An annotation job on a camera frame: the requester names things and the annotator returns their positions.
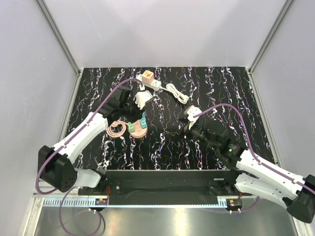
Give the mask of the teal plug adapter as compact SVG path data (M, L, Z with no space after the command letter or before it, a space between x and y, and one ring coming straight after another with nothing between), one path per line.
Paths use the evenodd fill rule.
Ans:
M141 118L140 119L140 126L142 129L147 128L147 123L146 123L146 119L145 118Z

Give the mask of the green plug adapter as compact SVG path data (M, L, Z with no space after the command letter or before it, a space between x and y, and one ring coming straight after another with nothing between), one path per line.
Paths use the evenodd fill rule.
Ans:
M128 123L127 123L127 126L128 126L128 131L129 131L129 133L135 132L135 126L134 126L133 123L128 122Z

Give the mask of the pink round power socket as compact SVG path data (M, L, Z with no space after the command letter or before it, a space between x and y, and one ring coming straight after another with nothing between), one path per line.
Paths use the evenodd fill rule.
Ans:
M140 120L137 120L133 124L135 126L135 132L130 133L130 135L134 137L135 139L141 139L145 137L148 132L148 128L142 129L140 126Z

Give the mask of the white power strip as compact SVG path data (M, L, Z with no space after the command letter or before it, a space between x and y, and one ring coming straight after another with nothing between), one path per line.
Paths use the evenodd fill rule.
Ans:
M152 72L137 75L136 78L140 80L146 87L149 87L154 90L161 89L161 81L156 80L154 78L154 73Z

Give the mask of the pink cube plug adapter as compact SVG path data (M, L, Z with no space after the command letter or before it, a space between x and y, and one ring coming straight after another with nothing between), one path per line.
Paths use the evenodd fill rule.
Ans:
M143 83L151 84L154 81L154 72L145 70L141 77Z

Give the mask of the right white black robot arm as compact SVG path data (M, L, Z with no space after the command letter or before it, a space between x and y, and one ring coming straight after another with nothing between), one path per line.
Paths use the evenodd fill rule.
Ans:
M259 157L215 121L208 125L186 123L182 129L166 135L176 144L183 140L194 141L222 162L231 173L223 183L227 194L256 195L284 207L292 217L312 223L315 216L313 175L303 177Z

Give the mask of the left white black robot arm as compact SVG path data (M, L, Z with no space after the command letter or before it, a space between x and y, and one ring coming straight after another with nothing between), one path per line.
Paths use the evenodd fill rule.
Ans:
M36 179L61 192L73 187L87 187L97 195L102 194L106 190L103 174L97 170L74 168L74 162L98 134L106 131L119 118L129 122L141 119L146 104L152 98L148 90L132 94L126 87L111 93L68 136L52 147L43 146L39 150Z

